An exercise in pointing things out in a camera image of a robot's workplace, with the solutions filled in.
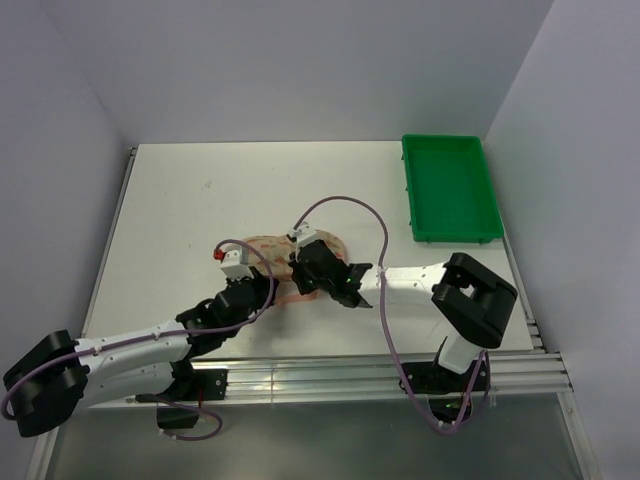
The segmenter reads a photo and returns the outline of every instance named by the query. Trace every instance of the purple cable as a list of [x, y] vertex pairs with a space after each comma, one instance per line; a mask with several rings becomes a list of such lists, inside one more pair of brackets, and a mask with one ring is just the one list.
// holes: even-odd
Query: purple cable
[[[269, 262], [264, 258], [264, 256], [262, 256], [262, 254], [254, 247], [252, 247], [251, 245], [242, 242], [240, 240], [234, 240], [234, 239], [226, 239], [223, 240], [221, 242], [219, 242], [214, 251], [215, 250], [219, 250], [223, 245], [228, 245], [228, 244], [232, 244], [232, 245], [239, 245], [241, 247], [244, 247], [246, 249], [248, 249], [249, 251], [251, 251], [253, 254], [256, 255], [256, 257], [258, 257], [258, 259], [262, 262], [262, 264], [265, 266], [266, 270], [267, 270], [267, 274], [269, 277], [269, 294], [267, 295], [267, 299], [264, 302], [264, 304], [262, 305], [262, 307], [260, 307], [260, 309], [255, 313], [255, 315], [253, 315], [252, 317], [249, 317], [247, 320], [245, 320], [244, 322], [238, 323], [237, 325], [232, 325], [229, 327], [220, 327], [220, 328], [204, 328], [201, 330], [198, 329], [183, 329], [183, 330], [169, 330], [167, 332], [162, 332], [160, 333], [157, 337], [154, 336], [153, 334], [148, 334], [148, 335], [141, 335], [139, 337], [134, 337], [134, 338], [128, 338], [126, 340], [121, 340], [119, 342], [114, 342], [114, 343], [110, 343], [107, 345], [103, 345], [101, 347], [101, 349], [99, 351], [109, 351], [109, 350], [113, 350], [115, 348], [120, 348], [120, 347], [126, 347], [129, 345], [135, 345], [136, 343], [140, 343], [140, 342], [146, 342], [148, 340], [158, 340], [162, 337], [170, 337], [170, 336], [176, 336], [176, 335], [207, 335], [207, 334], [212, 334], [212, 333], [225, 333], [225, 332], [230, 332], [233, 330], [237, 330], [239, 328], [244, 327], [245, 325], [249, 325], [253, 322], [255, 322], [260, 315], [262, 315], [265, 310], [267, 308], [269, 308], [269, 306], [271, 305], [271, 302], [273, 301], [273, 297], [275, 295], [275, 277], [273, 276], [273, 271], [271, 270], [271, 266], [269, 265]], [[43, 363], [42, 365], [40, 365], [39, 367], [33, 369], [31, 372], [27, 373], [24, 377], [22, 377], [20, 380], [18, 380], [8, 391], [7, 394], [4, 396], [4, 398], [2, 399], [2, 402], [0, 403], [0, 414], [6, 418], [7, 420], [15, 420], [16, 417], [15, 415], [12, 415], [11, 413], [9, 413], [9, 402], [11, 401], [11, 398], [13, 398], [13, 396], [16, 394], [16, 392], [29, 380], [31, 380], [33, 377], [35, 377], [36, 375], [39, 375], [40, 373], [42, 373], [43, 371], [55, 366], [55, 365], [59, 365], [61, 363], [67, 362], [69, 360], [74, 360], [76, 358], [80, 358], [80, 357], [85, 357], [87, 355], [94, 355], [99, 353], [96, 352], [95, 348], [89, 348], [86, 350], [81, 350], [79, 352], [73, 352], [73, 353], [69, 353], [66, 355], [62, 355], [58, 358], [54, 358], [53, 360], [50, 360], [49, 362]], [[187, 410], [190, 412], [198, 412], [198, 413], [203, 413], [205, 415], [208, 415], [210, 417], [215, 418], [218, 421], [218, 427], [211, 433], [208, 433], [206, 435], [200, 436], [200, 437], [185, 437], [182, 435], [174, 435], [172, 433], [167, 433], [167, 435], [169, 435], [172, 438], [176, 438], [178, 440], [185, 440], [185, 441], [198, 441], [198, 440], [207, 440], [215, 435], [218, 434], [218, 432], [220, 432], [220, 429], [222, 428], [222, 419], [220, 418], [219, 415], [217, 415], [214, 412], [211, 412], [209, 410], [205, 410], [205, 409], [201, 409], [198, 407], [191, 407], [189, 405], [181, 405], [178, 403], [174, 403], [171, 402], [169, 400], [165, 400], [161, 397], [156, 396], [156, 399], [162, 403], [165, 403], [167, 405], [170, 405], [172, 407], [175, 408], [180, 408], [182, 410]]]
[[431, 429], [433, 429], [436, 433], [440, 434], [440, 435], [453, 435], [455, 433], [457, 433], [458, 428], [460, 428], [460, 425], [462, 425], [463, 423], [467, 423], [472, 417], [470, 417], [468, 420], [463, 421], [462, 419], [464, 418], [464, 415], [467, 411], [467, 407], [469, 406], [469, 399], [471, 396], [471, 392], [473, 390], [473, 386], [476, 382], [476, 379], [478, 377], [478, 373], [480, 372], [480, 366], [482, 364], [481, 359], [484, 359], [484, 361], [487, 364], [487, 385], [485, 387], [485, 391], [484, 391], [484, 396], [482, 398], [482, 401], [480, 403], [480, 407], [478, 408], [478, 411], [482, 410], [486, 404], [488, 395], [489, 395], [489, 390], [491, 389], [491, 385], [490, 385], [490, 366], [489, 366], [489, 356], [486, 352], [486, 350], [483, 350], [482, 352], [480, 352], [480, 355], [478, 355], [478, 360], [476, 361], [476, 365], [475, 368], [473, 369], [473, 372], [471, 374], [471, 378], [469, 380], [469, 384], [467, 385], [467, 389], [464, 392], [463, 395], [463, 400], [462, 400], [462, 407], [460, 408], [460, 412], [458, 412], [458, 417], [455, 421], [455, 424], [453, 424], [451, 427], [448, 428], [442, 428], [441, 426], [441, 422], [433, 416], [433, 413], [431, 412], [431, 408], [429, 407], [429, 404], [426, 404], [426, 408], [423, 408], [422, 404], [420, 403], [420, 401], [418, 400], [418, 398], [416, 397], [415, 393], [413, 392], [413, 389], [411, 388], [411, 385], [409, 383], [409, 379], [407, 378], [406, 374], [404, 373], [404, 369], [402, 368], [402, 362], [400, 360], [400, 357], [398, 355], [398, 352], [396, 351], [396, 347], [393, 344], [393, 339], [391, 338], [391, 332], [389, 330], [389, 323], [387, 321], [387, 311], [386, 311], [386, 290], [387, 290], [387, 279], [384, 275], [384, 257], [387, 253], [387, 247], [389, 245], [389, 230], [387, 228], [386, 223], [384, 222], [383, 218], [380, 216], [380, 214], [369, 204], [363, 202], [362, 200], [358, 200], [357, 198], [353, 198], [353, 197], [347, 197], [344, 195], [332, 195], [330, 197], [326, 197], [323, 198], [322, 200], [318, 200], [316, 203], [314, 203], [313, 205], [311, 205], [300, 217], [300, 219], [295, 223], [294, 228], [298, 228], [298, 226], [300, 226], [300, 224], [304, 221], [305, 218], [307, 218], [307, 216], [313, 211], [315, 210], [318, 206], [322, 205], [323, 203], [332, 201], [332, 200], [345, 200], [347, 202], [353, 202], [353, 203], [357, 203], [358, 205], [366, 208], [367, 210], [369, 210], [378, 220], [378, 222], [380, 223], [380, 226], [382, 227], [382, 232], [384, 234], [384, 240], [382, 242], [382, 249], [380, 250], [380, 256], [378, 258], [378, 266], [380, 268], [380, 321], [382, 323], [382, 330], [384, 332], [384, 337], [385, 340], [387, 341], [387, 346], [389, 347], [389, 353], [391, 354], [391, 360], [393, 361], [394, 366], [396, 367], [396, 370], [398, 371], [398, 375], [400, 376], [400, 380], [402, 381], [402, 384], [404, 385], [404, 389], [407, 392], [407, 395], [409, 397], [409, 400], [411, 400], [411, 403], [413, 404], [413, 406], [415, 407], [415, 409], [417, 410], [417, 412], [420, 414], [420, 416], [427, 422], [427, 425], [429, 425], [429, 427], [431, 427]]

